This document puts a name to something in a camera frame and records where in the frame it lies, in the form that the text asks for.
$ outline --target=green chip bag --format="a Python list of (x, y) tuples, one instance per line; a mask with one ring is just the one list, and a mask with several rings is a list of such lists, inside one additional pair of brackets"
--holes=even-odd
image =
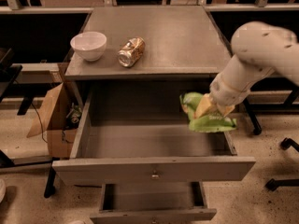
[(194, 132), (216, 133), (227, 132), (236, 129), (236, 119), (224, 117), (220, 112), (204, 115), (201, 118), (195, 118), (195, 111), (200, 103), (203, 94), (198, 92), (189, 92), (179, 96), (183, 111), (188, 115), (189, 129)]

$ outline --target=concrete floor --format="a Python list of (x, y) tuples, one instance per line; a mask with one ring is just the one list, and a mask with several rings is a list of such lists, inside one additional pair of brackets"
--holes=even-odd
[[(36, 112), (30, 109), (25, 116), (17, 116), (17, 110), (10, 102), (0, 104), (0, 148), (11, 159), (47, 155), (41, 136), (26, 138)], [(299, 141), (299, 117), (260, 114), (263, 132), (256, 136), (247, 114), (232, 116), (238, 123), (237, 130), (231, 132), (238, 155), (255, 157), (256, 163), (240, 182), (204, 183), (207, 205), (216, 208), (217, 214), (211, 221), (194, 223), (298, 223), (299, 188), (269, 191), (264, 185), (271, 178), (299, 178), (299, 153), (279, 146), (285, 137)], [(0, 203), (0, 223), (64, 224), (76, 219), (92, 223), (89, 215), (98, 210), (101, 188), (66, 186), (56, 176), (56, 193), (45, 199), (48, 173), (47, 164), (0, 170), (7, 184), (6, 197)]]

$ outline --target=brown box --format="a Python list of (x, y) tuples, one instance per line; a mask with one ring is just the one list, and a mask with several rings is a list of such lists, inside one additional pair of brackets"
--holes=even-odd
[(33, 120), (27, 134), (27, 137), (32, 137), (47, 132), (48, 150), (52, 157), (68, 158), (72, 150), (77, 129), (64, 129), (71, 105), (64, 83), (49, 90), (38, 110), (40, 119), (37, 116)]

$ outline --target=gold can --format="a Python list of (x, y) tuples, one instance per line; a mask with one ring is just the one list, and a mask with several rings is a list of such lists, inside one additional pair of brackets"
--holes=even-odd
[(141, 37), (130, 39), (119, 51), (119, 62), (124, 67), (132, 67), (143, 55), (145, 42)]

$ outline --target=open drawer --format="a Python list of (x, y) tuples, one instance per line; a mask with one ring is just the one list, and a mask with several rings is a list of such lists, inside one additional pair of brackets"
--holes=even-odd
[(179, 96), (188, 80), (94, 82), (71, 157), (53, 168), (66, 185), (242, 180), (255, 160), (228, 133), (193, 133)]
[(182, 223), (210, 220), (202, 185), (193, 183), (106, 184), (93, 223)]

